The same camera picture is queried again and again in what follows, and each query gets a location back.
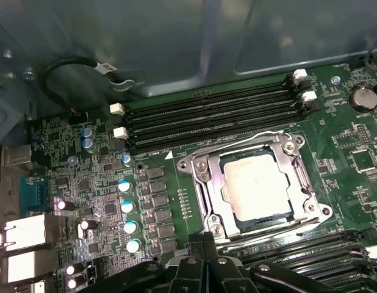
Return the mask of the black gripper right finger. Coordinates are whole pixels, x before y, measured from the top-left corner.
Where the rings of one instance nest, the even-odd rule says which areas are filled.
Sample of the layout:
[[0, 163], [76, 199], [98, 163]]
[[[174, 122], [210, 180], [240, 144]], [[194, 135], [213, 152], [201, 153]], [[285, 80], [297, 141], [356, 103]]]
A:
[[218, 254], [211, 232], [204, 233], [204, 251], [218, 292], [339, 292], [270, 262], [245, 269], [239, 259]]

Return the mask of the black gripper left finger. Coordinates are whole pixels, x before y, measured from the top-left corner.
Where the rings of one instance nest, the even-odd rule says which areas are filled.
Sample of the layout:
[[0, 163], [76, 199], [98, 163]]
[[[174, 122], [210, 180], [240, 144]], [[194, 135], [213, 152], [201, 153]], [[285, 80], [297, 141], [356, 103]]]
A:
[[81, 292], [201, 292], [207, 233], [191, 234], [188, 255], [171, 258], [166, 265], [144, 261], [95, 283]]

